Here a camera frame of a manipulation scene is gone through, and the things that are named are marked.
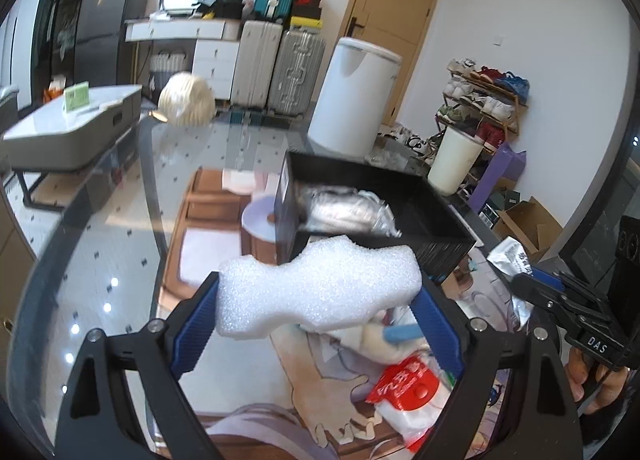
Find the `person's right hand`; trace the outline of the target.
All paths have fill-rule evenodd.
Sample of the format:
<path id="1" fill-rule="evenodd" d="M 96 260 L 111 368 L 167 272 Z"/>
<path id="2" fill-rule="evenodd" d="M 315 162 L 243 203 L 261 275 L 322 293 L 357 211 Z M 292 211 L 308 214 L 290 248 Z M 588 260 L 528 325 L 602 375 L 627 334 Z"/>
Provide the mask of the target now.
<path id="1" fill-rule="evenodd" d="M 594 414 L 611 405 L 623 392 L 629 369 L 611 370 L 598 362 L 588 364 L 588 357 L 579 348 L 572 347 L 565 365 L 568 384 L 578 405 L 578 414 Z"/>

